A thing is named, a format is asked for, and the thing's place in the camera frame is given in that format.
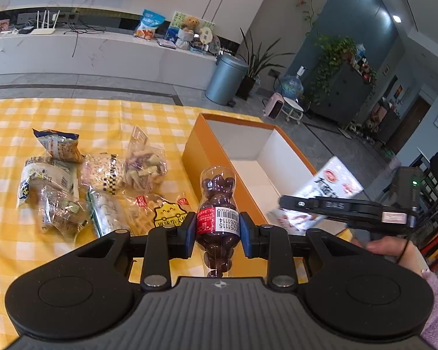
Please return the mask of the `right hand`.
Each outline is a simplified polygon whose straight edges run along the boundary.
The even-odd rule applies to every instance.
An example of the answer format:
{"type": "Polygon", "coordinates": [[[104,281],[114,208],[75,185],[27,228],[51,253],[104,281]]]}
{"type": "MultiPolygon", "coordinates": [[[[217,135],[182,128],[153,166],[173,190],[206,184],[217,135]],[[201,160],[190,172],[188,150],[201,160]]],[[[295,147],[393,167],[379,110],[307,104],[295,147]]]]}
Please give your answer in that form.
{"type": "Polygon", "coordinates": [[[385,236],[381,239],[360,243],[355,237],[350,241],[356,246],[362,247],[373,254],[392,256],[402,267],[422,275],[428,270],[427,263],[412,241],[397,237],[385,236]]]}

